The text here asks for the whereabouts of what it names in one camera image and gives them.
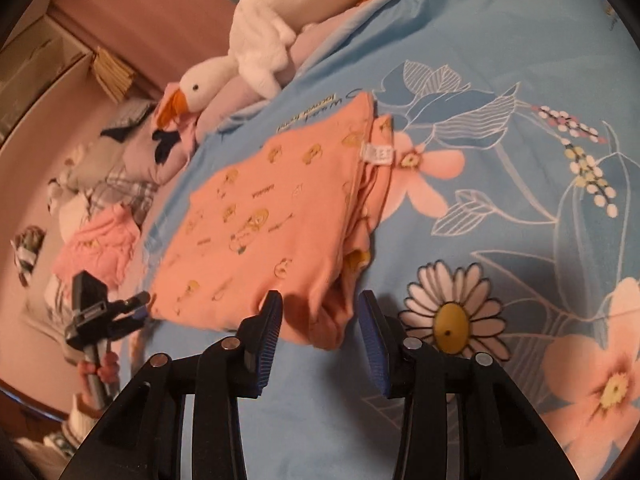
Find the left hand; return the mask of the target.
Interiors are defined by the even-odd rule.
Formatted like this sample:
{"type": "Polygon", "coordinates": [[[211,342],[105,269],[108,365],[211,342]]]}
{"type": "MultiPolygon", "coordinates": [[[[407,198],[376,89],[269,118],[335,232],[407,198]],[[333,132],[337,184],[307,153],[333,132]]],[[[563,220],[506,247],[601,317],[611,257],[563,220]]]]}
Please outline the left hand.
{"type": "Polygon", "coordinates": [[[82,360],[77,368],[81,382],[86,386],[91,377],[99,378],[105,385],[115,385],[119,380],[119,357],[113,351],[107,351],[99,365],[82,360]]]}

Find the left forearm white cuff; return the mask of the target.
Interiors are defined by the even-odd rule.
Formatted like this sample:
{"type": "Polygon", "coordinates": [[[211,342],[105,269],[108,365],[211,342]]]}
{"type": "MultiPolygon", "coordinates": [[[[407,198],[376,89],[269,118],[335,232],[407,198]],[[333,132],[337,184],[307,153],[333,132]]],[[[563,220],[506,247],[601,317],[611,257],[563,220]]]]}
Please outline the left forearm white cuff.
{"type": "Polygon", "coordinates": [[[72,458],[101,415],[88,394],[76,393],[70,414],[62,422],[61,429],[45,436],[44,446],[63,458],[72,458]]]}

